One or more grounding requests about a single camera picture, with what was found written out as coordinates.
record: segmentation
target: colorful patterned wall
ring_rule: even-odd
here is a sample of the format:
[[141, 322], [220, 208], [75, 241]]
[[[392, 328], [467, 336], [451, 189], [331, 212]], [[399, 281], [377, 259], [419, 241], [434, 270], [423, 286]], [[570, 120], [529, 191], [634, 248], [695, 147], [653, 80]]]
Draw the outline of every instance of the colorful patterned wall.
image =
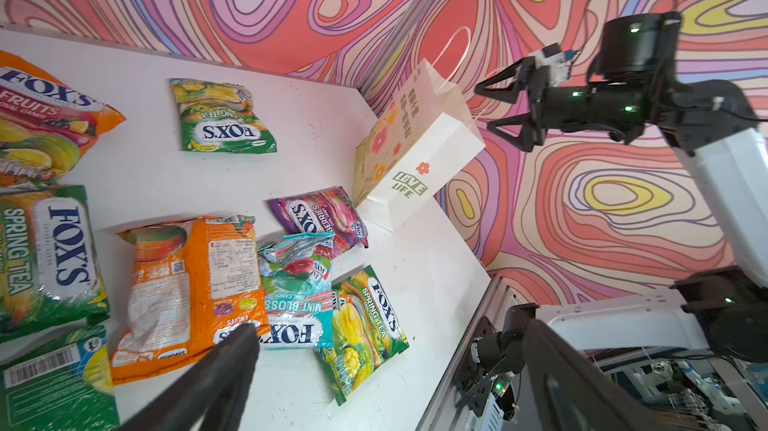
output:
[[[389, 74], [367, 98], [379, 110], [390, 88], [420, 58], [434, 59], [456, 28], [473, 29], [456, 77], [473, 113], [526, 112], [475, 96], [475, 82], [553, 42], [579, 48], [583, 73], [603, 22], [663, 12], [671, 0], [440, 0], [420, 23]], [[734, 80], [759, 114], [768, 114], [768, 0], [680, 0], [677, 58], [681, 80]], [[464, 42], [457, 39], [444, 75]], [[693, 271], [732, 263], [729, 244], [696, 186], [658, 132], [630, 147], [603, 133], [550, 132], [531, 154], [482, 130], [487, 148], [438, 195], [454, 225], [492, 272], [539, 303], [579, 302], [642, 293]]]
[[0, 23], [354, 85], [411, 0], [0, 2]]
[[[456, 77], [483, 119], [524, 112], [479, 98], [478, 80], [553, 42], [578, 48], [582, 75], [603, 22], [671, 0], [437, 0], [367, 94], [374, 111], [421, 58], [472, 30]], [[412, 0], [2, 0], [0, 22], [46, 28], [303, 78], [356, 85]], [[768, 113], [768, 0], [680, 0], [682, 80], [734, 80]], [[444, 59], [452, 69], [466, 41]], [[482, 130], [487, 148], [437, 195], [491, 272], [539, 303], [647, 291], [733, 256], [687, 174], [653, 130], [623, 147], [600, 133], [551, 132], [534, 153]]]

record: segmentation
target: teal candy bag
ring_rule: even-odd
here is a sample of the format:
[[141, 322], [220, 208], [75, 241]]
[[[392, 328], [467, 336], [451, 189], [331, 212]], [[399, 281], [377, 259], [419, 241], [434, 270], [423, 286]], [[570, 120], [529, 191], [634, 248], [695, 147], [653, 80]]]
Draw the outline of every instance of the teal candy bag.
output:
[[302, 233], [259, 247], [271, 333], [265, 349], [333, 346], [330, 271], [335, 233]]
[[103, 326], [73, 331], [0, 367], [0, 423], [11, 431], [116, 428]]

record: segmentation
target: candy bag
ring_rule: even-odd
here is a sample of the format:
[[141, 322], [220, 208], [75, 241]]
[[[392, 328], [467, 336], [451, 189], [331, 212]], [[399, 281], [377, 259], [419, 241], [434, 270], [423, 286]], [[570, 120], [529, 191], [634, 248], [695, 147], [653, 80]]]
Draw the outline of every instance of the candy bag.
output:
[[0, 343], [109, 317], [85, 188], [0, 196]]
[[103, 326], [49, 341], [0, 367], [0, 420], [9, 431], [119, 426]]
[[341, 186], [270, 199], [272, 213], [291, 234], [333, 231], [333, 257], [338, 257], [358, 243], [368, 247], [368, 230], [362, 223], [350, 197]]
[[272, 133], [254, 114], [250, 92], [235, 84], [171, 79], [181, 117], [183, 150], [277, 152]]
[[341, 406], [387, 359], [408, 349], [408, 340], [372, 267], [332, 289], [333, 347], [317, 356]]
[[0, 51], [0, 186], [54, 184], [125, 118]]
[[136, 263], [115, 384], [194, 363], [241, 323], [269, 332], [253, 217], [168, 221], [120, 237], [136, 246]]
[[333, 233], [285, 236], [259, 247], [271, 333], [266, 349], [333, 346], [331, 255]]

